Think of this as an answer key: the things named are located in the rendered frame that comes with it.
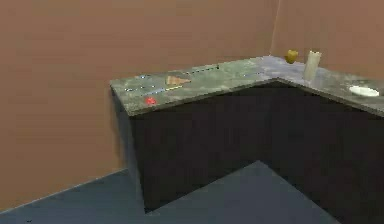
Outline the dark counter with marble top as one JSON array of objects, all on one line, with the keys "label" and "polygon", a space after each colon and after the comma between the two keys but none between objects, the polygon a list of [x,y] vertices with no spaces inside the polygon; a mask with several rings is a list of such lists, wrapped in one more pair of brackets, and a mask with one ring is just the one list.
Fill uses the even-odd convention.
[{"label": "dark counter with marble top", "polygon": [[[110,84],[146,211],[258,161],[341,224],[384,224],[383,80],[322,68],[306,81],[302,64],[273,56],[218,65]],[[165,91],[180,86],[167,85],[168,76],[190,82]],[[351,86],[380,95],[360,96]]]}]

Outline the tan pizza slice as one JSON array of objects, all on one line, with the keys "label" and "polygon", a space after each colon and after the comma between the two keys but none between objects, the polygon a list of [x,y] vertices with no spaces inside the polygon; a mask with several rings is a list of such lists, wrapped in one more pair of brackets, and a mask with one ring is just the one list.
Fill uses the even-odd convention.
[{"label": "tan pizza slice", "polygon": [[189,82],[190,82],[190,79],[184,79],[177,76],[168,76],[165,79],[165,83],[167,85],[180,85],[180,84],[189,83]]}]

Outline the yellow apple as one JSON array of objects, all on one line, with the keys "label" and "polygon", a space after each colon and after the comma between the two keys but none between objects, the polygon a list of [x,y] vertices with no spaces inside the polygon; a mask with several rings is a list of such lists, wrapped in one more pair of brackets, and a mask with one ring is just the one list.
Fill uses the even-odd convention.
[{"label": "yellow apple", "polygon": [[295,50],[289,50],[285,56],[285,60],[289,64],[293,64],[298,57],[299,53]]}]

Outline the thin black and yellow utensil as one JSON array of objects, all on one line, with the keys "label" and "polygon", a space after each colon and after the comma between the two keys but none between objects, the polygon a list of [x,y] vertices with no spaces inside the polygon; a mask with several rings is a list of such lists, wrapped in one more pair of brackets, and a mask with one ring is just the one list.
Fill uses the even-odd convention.
[{"label": "thin black and yellow utensil", "polygon": [[218,70],[218,69],[220,69],[220,66],[217,64],[214,66],[199,67],[197,69],[192,69],[190,71],[186,71],[185,74],[191,75],[194,73],[200,73],[200,72],[205,72],[205,71],[210,71],[210,70]]}]

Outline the white paper towel roll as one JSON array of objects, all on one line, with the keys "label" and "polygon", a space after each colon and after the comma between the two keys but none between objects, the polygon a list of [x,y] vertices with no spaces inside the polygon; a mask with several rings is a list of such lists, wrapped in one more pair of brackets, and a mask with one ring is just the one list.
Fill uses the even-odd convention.
[{"label": "white paper towel roll", "polygon": [[320,63],[322,53],[318,51],[310,50],[308,53],[307,61],[305,63],[303,78],[306,81],[310,81],[316,74],[317,68]]}]

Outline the white plate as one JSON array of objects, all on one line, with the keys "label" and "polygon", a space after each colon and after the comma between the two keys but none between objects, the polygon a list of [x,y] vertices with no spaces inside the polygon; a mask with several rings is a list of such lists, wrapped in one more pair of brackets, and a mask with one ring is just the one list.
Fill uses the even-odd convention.
[{"label": "white plate", "polygon": [[365,97],[378,97],[380,93],[372,88],[369,87],[362,87],[362,86],[351,86],[349,88],[349,91],[360,95],[360,96],[365,96]]}]

